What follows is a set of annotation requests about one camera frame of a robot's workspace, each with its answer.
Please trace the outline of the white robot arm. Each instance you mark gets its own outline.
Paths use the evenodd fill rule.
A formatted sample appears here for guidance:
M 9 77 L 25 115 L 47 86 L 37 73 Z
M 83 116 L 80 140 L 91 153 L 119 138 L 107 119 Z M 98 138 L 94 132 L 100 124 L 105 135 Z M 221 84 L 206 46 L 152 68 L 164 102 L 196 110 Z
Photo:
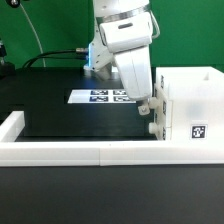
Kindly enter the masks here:
M 103 80 L 121 79 L 140 115 L 150 113 L 149 45 L 160 35 L 150 0 L 93 0 L 94 37 L 84 70 Z

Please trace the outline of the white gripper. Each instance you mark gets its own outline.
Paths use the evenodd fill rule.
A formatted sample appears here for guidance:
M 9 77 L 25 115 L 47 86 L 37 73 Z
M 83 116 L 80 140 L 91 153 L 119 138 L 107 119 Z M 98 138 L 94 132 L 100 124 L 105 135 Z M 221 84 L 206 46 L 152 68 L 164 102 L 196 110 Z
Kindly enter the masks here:
M 122 85 L 132 101 L 137 103 L 140 115 L 148 115 L 147 100 L 152 96 L 152 76 L 149 47 L 131 49 L 112 54 L 105 46 L 94 49 L 94 72 L 103 80 L 112 77 L 112 67 L 118 70 Z

